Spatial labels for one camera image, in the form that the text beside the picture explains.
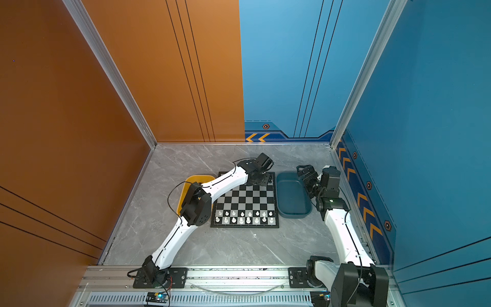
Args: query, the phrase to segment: wire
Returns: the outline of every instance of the wire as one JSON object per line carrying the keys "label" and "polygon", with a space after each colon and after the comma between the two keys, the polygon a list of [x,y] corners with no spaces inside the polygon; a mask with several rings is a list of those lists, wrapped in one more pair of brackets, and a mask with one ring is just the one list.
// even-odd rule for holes
{"label": "wire", "polygon": [[348,213],[350,211],[351,211],[351,209],[349,209],[346,212],[346,215],[344,216],[344,226],[346,226],[346,230],[348,231],[348,233],[350,235],[350,238],[351,238],[351,241],[353,242],[353,245],[355,246],[355,250],[358,253],[358,258],[360,258],[360,275],[359,275],[359,278],[358,278],[358,284],[356,285],[356,287],[355,287],[353,293],[351,294],[350,298],[348,298],[348,300],[346,301],[346,307],[348,307],[348,302],[353,297],[353,295],[356,293],[356,290],[358,289],[358,286],[360,285],[360,282],[361,282],[361,273],[363,272],[363,264],[361,263],[361,255],[360,255],[360,252],[358,251],[358,248],[356,247],[355,241],[353,240],[353,236],[351,236],[350,229],[348,228],[348,225],[346,224],[346,217],[348,216]]}
{"label": "wire", "polygon": [[182,219],[182,218],[181,218],[181,216],[180,216],[180,215],[177,213],[177,210],[176,210],[176,211],[174,211],[174,209],[172,209],[172,207],[170,206],[170,203],[169,203],[169,197],[170,197],[170,195],[172,194],[172,192],[174,192],[174,190],[175,190],[175,189],[177,189],[177,187],[179,187],[179,186],[180,186],[180,185],[182,185],[183,183],[189,183],[189,184],[192,184],[192,183],[191,183],[191,182],[189,182],[189,181],[183,181],[183,182],[181,182],[180,184],[178,184],[177,186],[175,186],[175,187],[174,187],[174,189],[172,189],[172,190],[170,191],[169,195],[167,196],[167,205],[169,205],[169,208],[172,210],[172,212],[174,212],[174,213],[177,215],[177,217],[178,217],[178,218],[181,220],[181,225],[183,224],[183,219]]}

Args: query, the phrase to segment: blue wall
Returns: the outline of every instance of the blue wall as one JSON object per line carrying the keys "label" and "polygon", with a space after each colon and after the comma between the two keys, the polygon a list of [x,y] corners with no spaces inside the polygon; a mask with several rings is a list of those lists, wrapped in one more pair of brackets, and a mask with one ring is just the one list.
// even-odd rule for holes
{"label": "blue wall", "polygon": [[240,0],[246,121],[273,122],[288,137],[337,124],[388,0],[342,3]]}
{"label": "blue wall", "polygon": [[491,277],[491,260],[431,274],[490,257],[491,240],[425,261],[491,235],[490,33],[489,1],[409,0],[348,125],[395,223],[409,306],[477,306],[490,288],[425,290]]}

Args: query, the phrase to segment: gray marble surface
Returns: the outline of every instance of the gray marble surface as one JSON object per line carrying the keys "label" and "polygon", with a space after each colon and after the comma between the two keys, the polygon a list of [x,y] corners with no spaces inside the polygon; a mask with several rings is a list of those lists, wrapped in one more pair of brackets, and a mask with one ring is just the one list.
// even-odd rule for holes
{"label": "gray marble surface", "polygon": [[[295,170],[312,164],[317,172],[331,164],[325,144],[286,145],[170,145],[159,144],[143,175],[105,265],[141,264],[166,238],[177,216],[167,205],[167,194],[191,175],[212,174],[233,168],[230,161],[266,153],[274,161],[271,171]],[[182,188],[170,197],[175,209]],[[331,233],[312,212],[303,219],[280,217],[275,229],[210,228],[208,221],[184,243],[175,265],[305,265],[310,255],[339,257]]]}

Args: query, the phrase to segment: chessboard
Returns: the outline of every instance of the chessboard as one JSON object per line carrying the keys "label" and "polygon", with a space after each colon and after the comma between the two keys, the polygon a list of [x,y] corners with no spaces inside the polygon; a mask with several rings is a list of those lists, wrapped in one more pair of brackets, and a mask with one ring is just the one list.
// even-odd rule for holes
{"label": "chessboard", "polygon": [[220,196],[213,205],[211,227],[279,228],[275,176],[268,174],[271,181],[265,187],[243,184]]}

